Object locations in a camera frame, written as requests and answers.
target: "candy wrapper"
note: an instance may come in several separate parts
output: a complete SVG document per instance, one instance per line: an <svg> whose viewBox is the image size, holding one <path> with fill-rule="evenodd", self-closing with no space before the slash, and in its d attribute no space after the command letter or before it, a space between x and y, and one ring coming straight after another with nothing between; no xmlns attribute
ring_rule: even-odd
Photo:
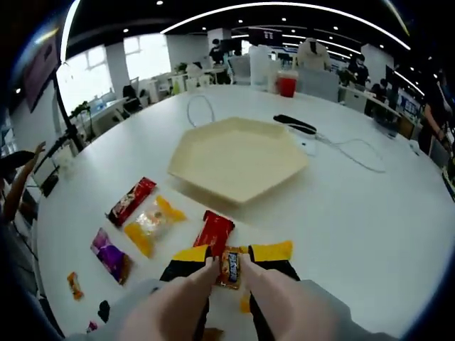
<svg viewBox="0 0 455 341"><path fill-rule="evenodd" d="M148 178L142 178L107 214L107 219L117 227L148 197L156 184Z"/></svg>
<svg viewBox="0 0 455 341"><path fill-rule="evenodd" d="M127 254L112 245L103 228L98 231L90 248L115 280L119 284L123 284L128 278L132 260Z"/></svg>
<svg viewBox="0 0 455 341"><path fill-rule="evenodd" d="M212 256L221 257L229 233L231 233L235 225L229 219L221 217L209 210L205 211L203 219L205 221L204 228L202 228L193 246L210 245Z"/></svg>
<svg viewBox="0 0 455 341"><path fill-rule="evenodd" d="M136 244L144 256L151 257L154 243L174 222L186 219L183 212L172 208L158 195L154 204L138 216L135 222L124 228L127 236Z"/></svg>
<svg viewBox="0 0 455 341"><path fill-rule="evenodd" d="M97 323L96 323L96 322L93 322L93 321L90 321L90 322L88 323L88 327L87 327L86 332L87 332L87 334L88 334L89 332L92 332L93 330L96 330L96 329L98 329Z"/></svg>
<svg viewBox="0 0 455 341"><path fill-rule="evenodd" d="M216 279L219 286L237 290L240 287L240 249L226 247L220 260L220 275Z"/></svg>
<svg viewBox="0 0 455 341"><path fill-rule="evenodd" d="M84 293L80 290L79 281L77 280L77 274L75 272L72 272L71 274L68 275L66 279L70 284L70 289L71 292L73 293L73 298L77 301L80 300L84 296Z"/></svg>

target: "purple snack package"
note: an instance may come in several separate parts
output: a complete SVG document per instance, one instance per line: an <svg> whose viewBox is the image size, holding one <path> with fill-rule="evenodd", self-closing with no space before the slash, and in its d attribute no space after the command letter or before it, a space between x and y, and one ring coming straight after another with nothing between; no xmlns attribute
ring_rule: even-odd
<svg viewBox="0 0 455 341"><path fill-rule="evenodd" d="M98 230L90 248L115 280L119 284L123 284L128 278L132 260L127 254L112 245L103 228Z"/></svg>

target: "white wall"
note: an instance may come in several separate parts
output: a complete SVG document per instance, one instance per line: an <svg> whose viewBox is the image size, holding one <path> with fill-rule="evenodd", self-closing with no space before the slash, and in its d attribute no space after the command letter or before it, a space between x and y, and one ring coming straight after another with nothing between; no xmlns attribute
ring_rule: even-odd
<svg viewBox="0 0 455 341"><path fill-rule="evenodd" d="M207 36L166 36L172 70L180 63L201 62L210 67Z"/></svg>
<svg viewBox="0 0 455 341"><path fill-rule="evenodd" d="M395 66L391 55L370 44L362 46L362 54L365 56L365 66L370 73L370 85L379 83L382 78L385 78L386 65L392 69Z"/></svg>
<svg viewBox="0 0 455 341"><path fill-rule="evenodd" d="M127 59L123 41L114 45L106 46L106 59L112 86L117 99L123 97L123 87L129 84Z"/></svg>
<svg viewBox="0 0 455 341"><path fill-rule="evenodd" d="M32 113L25 100L11 113L14 137L19 150L34 151L43 141L46 142L47 148L54 144L57 139L52 109L54 93L51 82Z"/></svg>

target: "white cable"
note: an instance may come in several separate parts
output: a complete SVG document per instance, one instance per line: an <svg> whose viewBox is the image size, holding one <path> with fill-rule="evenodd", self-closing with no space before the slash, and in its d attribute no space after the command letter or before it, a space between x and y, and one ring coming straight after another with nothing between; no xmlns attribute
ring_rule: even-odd
<svg viewBox="0 0 455 341"><path fill-rule="evenodd" d="M212 114L212 121L211 123L215 122L215 112L213 111L213 108L212 108L212 105L210 104L210 101L208 100L208 98L206 96L204 96L203 94L198 94L196 96L193 96L190 98L190 100L188 101L188 105L186 107L186 117L188 118L188 122L190 122L190 124L193 126L193 127L197 127L193 120L191 119L190 117L190 105L191 105L191 102L195 99L195 98L198 98L198 97L202 97L203 99L205 99L205 101L207 102L207 105L208 107L210 108L210 111L211 111L211 114Z"/></svg>
<svg viewBox="0 0 455 341"><path fill-rule="evenodd" d="M293 128L306 128L308 130L311 130L309 127L305 127L305 126L301 126L301 125L298 125L298 124L286 124L287 126L291 126ZM369 144L367 141L364 141L362 139L351 139L351 140L347 140L347 141L342 141L342 142L332 142L331 140L329 140L326 136L324 136L323 134L320 134L318 133L316 130L314 130L314 133L316 134L316 140L319 140L320 142L322 142L323 144L326 144L327 146L329 147L332 147L334 149L336 149L337 151L339 151L340 153L342 153L344 156L346 156L347 158L349 158L350 160L354 161L355 163L357 163L358 165L364 167L365 169L368 169L369 171L372 171L372 172L375 172L375 173L385 173L385 169L376 169L376 168L373 168L373 167L370 167L370 166L367 166L365 165L364 163L362 163L361 161L355 159L352 155L350 155L349 153L345 152L340 146L343 145L343 144L349 144L351 142L361 142L365 145L367 145L372 151L373 153L382 161L382 164L384 163L384 160L382 159L382 156L380 155L380 153L375 149L375 147L373 147L371 144Z"/></svg>

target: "hexagonal tray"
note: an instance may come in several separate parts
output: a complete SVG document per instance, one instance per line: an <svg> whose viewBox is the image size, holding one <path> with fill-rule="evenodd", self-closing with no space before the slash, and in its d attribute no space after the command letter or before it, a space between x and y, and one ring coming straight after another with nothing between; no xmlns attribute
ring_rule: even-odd
<svg viewBox="0 0 455 341"><path fill-rule="evenodd" d="M168 173L242 204L307 165L285 126L234 117L187 131Z"/></svg>

